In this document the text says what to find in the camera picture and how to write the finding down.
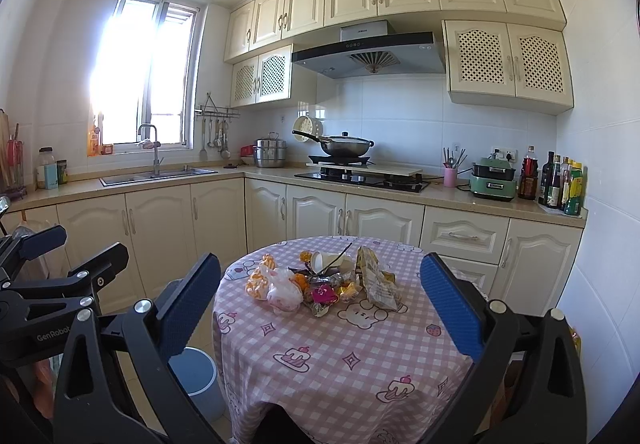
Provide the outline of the orange white plastic bag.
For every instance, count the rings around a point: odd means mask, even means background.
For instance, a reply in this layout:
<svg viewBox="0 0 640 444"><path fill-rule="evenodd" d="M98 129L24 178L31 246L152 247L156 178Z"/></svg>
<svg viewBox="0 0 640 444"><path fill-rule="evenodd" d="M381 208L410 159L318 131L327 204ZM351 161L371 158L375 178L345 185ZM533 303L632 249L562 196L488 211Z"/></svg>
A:
<svg viewBox="0 0 640 444"><path fill-rule="evenodd" d="M277 266L270 253L262 256L248 276L245 292L254 300L266 302L277 314L296 312L304 301L303 291L294 274Z"/></svg>

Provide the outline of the magenta snack wrapper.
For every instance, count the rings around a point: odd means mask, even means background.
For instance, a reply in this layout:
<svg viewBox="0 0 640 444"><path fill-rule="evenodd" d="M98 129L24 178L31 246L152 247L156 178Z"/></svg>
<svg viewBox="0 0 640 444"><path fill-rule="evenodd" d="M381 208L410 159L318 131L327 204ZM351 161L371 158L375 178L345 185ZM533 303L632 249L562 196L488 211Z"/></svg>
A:
<svg viewBox="0 0 640 444"><path fill-rule="evenodd" d="M329 284L322 284L311 289L311 299L317 305L334 305L340 297Z"/></svg>

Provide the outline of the white paper cups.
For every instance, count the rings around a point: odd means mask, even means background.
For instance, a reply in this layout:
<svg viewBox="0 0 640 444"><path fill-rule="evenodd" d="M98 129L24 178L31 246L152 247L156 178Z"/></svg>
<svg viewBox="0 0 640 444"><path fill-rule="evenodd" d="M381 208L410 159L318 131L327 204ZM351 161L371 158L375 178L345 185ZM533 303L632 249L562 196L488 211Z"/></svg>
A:
<svg viewBox="0 0 640 444"><path fill-rule="evenodd" d="M355 261L347 253L326 253L316 251L312 254L309 266L316 275L328 273L331 269L347 272L355 268Z"/></svg>

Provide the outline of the blue plastic trash bin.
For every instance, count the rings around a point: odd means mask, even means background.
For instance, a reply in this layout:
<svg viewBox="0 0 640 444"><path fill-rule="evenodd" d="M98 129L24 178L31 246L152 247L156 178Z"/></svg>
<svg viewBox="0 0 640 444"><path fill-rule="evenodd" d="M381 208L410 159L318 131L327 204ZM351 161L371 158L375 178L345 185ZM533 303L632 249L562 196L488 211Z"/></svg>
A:
<svg viewBox="0 0 640 444"><path fill-rule="evenodd" d="M182 389L208 422L224 416L226 401L218 384L218 372L214 360L203 350L186 346L169 359L172 372Z"/></svg>

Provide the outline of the yellow wrapper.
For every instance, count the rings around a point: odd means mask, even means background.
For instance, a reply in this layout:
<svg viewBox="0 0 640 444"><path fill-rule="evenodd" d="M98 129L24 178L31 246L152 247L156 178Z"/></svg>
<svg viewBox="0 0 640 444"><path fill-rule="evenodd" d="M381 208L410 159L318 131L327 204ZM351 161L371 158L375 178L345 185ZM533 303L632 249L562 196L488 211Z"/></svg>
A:
<svg viewBox="0 0 640 444"><path fill-rule="evenodd" d="M361 287L355 282L350 282L346 285L341 285L337 288L337 296L343 302L348 302L352 299L355 299L361 291Z"/></svg>

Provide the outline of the pink checkered tablecloth table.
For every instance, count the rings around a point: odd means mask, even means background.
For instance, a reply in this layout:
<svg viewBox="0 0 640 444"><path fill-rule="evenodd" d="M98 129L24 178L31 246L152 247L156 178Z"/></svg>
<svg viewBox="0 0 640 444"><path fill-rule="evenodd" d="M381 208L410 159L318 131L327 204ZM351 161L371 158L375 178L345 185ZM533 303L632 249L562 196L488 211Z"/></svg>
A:
<svg viewBox="0 0 640 444"><path fill-rule="evenodd" d="M297 267L304 250L356 257L361 246L396 276L402 305L384 311L359 296L321 317L280 314L245 285L265 255ZM274 405L316 443L415 443L458 390L461 354L420 284L424 250L372 237L299 238L231 263L213 304L213 345L232 438L248 443Z"/></svg>

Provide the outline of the green electric cooker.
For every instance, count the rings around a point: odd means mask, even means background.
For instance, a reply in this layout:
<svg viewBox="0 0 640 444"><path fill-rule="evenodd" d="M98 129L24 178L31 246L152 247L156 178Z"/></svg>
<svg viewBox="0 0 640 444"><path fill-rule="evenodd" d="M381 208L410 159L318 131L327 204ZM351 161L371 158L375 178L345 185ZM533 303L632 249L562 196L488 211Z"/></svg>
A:
<svg viewBox="0 0 640 444"><path fill-rule="evenodd" d="M476 197L512 201L516 195L515 170L505 159L491 154L472 166L470 192Z"/></svg>

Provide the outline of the pink utensil holder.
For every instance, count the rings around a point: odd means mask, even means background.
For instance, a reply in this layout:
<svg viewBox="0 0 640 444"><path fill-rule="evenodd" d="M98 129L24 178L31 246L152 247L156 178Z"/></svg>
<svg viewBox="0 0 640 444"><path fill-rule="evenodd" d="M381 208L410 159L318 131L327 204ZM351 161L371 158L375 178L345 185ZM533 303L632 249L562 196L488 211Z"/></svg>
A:
<svg viewBox="0 0 640 444"><path fill-rule="evenodd" d="M456 187L458 181L458 171L456 168L446 167L442 184L446 187Z"/></svg>

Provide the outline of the orange peel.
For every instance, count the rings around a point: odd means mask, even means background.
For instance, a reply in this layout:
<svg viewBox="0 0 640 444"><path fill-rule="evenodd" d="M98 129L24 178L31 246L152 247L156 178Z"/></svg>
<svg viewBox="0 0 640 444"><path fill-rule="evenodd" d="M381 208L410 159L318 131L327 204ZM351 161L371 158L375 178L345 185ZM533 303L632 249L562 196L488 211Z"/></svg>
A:
<svg viewBox="0 0 640 444"><path fill-rule="evenodd" d="M299 260L306 263L306 264L311 264L311 260L312 260L312 256L314 254L311 253L310 251L302 251L301 253L299 253Z"/></svg>

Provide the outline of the red cap soy bottle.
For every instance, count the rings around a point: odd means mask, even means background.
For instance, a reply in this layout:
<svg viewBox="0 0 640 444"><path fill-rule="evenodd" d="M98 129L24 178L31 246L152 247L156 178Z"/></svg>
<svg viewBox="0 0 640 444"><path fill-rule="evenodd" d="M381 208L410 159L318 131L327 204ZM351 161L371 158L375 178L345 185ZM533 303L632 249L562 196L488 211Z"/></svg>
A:
<svg viewBox="0 0 640 444"><path fill-rule="evenodd" d="M520 182L518 183L518 197L533 201L537 197L538 185L538 157L535 146L529 145L523 158Z"/></svg>

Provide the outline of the dark sauce bottle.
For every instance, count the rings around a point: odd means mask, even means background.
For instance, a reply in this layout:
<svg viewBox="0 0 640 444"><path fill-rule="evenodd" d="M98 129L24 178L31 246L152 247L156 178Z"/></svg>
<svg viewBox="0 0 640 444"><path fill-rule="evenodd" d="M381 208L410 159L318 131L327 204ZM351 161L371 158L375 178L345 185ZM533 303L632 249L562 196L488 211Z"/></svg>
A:
<svg viewBox="0 0 640 444"><path fill-rule="evenodd" d="M538 204L545 206L547 204L547 198L549 193L549 186L552 181L552 175L554 170L554 157L555 152L548 152L548 160L544 163L540 171L540 182L538 187Z"/></svg>

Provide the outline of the green oil bottle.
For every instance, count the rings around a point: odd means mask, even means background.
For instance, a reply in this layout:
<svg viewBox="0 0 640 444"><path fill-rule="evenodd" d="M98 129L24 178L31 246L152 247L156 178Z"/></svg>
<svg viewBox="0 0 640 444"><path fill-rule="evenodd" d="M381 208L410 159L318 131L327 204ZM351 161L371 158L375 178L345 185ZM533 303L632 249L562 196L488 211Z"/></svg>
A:
<svg viewBox="0 0 640 444"><path fill-rule="evenodd" d="M566 181L568 185L567 197L564 203L564 213L567 216L577 217L582 209L582 183L584 183L584 173L582 164L574 161L570 168L570 178Z"/></svg>

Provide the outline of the black gas stove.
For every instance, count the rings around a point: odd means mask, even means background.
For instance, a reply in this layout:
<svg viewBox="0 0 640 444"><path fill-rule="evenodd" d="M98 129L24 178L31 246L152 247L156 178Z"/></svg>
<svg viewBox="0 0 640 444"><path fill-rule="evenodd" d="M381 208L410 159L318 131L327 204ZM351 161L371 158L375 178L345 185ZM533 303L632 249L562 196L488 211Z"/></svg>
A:
<svg viewBox="0 0 640 444"><path fill-rule="evenodd" d="M422 169L370 162L367 156L311 156L297 178L420 193L430 184Z"/></svg>

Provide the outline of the red bowl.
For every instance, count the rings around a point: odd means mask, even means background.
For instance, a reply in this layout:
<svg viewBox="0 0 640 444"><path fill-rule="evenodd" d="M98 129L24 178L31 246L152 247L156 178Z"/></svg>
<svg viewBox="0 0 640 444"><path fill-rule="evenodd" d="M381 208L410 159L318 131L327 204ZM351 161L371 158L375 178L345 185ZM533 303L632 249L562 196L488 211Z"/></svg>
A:
<svg viewBox="0 0 640 444"><path fill-rule="evenodd" d="M254 156L254 146L253 145L243 145L240 149L240 154L242 157L253 157Z"/></svg>

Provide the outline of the stainless steel steamer pot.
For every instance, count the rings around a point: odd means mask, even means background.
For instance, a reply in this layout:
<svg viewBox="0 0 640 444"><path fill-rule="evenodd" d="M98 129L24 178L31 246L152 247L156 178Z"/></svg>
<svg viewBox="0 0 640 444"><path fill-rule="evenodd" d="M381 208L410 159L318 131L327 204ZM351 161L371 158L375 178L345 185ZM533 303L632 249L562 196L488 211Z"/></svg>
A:
<svg viewBox="0 0 640 444"><path fill-rule="evenodd" d="M285 166L288 145L277 132L270 132L254 143L254 163L259 168L281 168Z"/></svg>

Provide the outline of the hanging utensil rack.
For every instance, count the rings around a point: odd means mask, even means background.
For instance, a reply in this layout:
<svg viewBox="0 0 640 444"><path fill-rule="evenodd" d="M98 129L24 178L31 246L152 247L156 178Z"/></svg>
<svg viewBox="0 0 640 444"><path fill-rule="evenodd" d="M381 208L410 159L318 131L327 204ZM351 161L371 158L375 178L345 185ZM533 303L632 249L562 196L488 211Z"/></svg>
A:
<svg viewBox="0 0 640 444"><path fill-rule="evenodd" d="M194 114L201 124L201 160L207 159L209 151L216 151L222 160L230 160L229 126L232 119L241 117L240 113L234 108L220 108L207 91L205 101L194 108Z"/></svg>

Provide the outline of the black wok with lid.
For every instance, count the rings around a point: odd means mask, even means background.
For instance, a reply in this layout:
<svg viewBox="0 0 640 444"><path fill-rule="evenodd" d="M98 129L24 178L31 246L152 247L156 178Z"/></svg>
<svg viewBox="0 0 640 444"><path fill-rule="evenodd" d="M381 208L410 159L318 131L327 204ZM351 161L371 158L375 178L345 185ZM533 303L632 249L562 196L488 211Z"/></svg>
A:
<svg viewBox="0 0 640 444"><path fill-rule="evenodd" d="M326 137L294 129L292 134L317 142L323 152L332 157L361 157L374 146L373 141L351 137L347 132Z"/></svg>

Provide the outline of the window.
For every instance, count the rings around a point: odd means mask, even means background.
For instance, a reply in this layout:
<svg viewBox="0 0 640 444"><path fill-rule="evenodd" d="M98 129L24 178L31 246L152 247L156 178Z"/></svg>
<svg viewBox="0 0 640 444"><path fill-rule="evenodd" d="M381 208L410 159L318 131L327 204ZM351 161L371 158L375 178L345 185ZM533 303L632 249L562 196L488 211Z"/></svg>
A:
<svg viewBox="0 0 640 444"><path fill-rule="evenodd" d="M157 138L191 143L202 9L173 0L115 0L89 79L100 140L125 151Z"/></svg>

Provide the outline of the range hood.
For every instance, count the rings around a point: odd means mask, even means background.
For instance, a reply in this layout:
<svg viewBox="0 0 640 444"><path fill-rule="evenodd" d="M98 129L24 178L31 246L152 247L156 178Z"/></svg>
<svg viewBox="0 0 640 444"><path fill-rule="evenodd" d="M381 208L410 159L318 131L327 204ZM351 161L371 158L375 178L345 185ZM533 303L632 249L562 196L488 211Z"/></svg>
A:
<svg viewBox="0 0 640 444"><path fill-rule="evenodd" d="M345 27L340 41L295 51L291 60L331 79L446 70L442 44L433 32L396 33L386 21Z"/></svg>

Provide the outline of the cream strainer on wall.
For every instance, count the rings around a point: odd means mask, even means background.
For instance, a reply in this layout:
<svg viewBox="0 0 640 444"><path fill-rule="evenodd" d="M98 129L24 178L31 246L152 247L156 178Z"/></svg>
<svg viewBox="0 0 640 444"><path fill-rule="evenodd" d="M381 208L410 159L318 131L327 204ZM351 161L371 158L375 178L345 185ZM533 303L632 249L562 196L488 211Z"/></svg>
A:
<svg viewBox="0 0 640 444"><path fill-rule="evenodd" d="M314 119L307 115L302 115L297 117L293 123L292 134L294 140L297 142L309 141L309 138L299 134L299 131L306 134L314 134Z"/></svg>

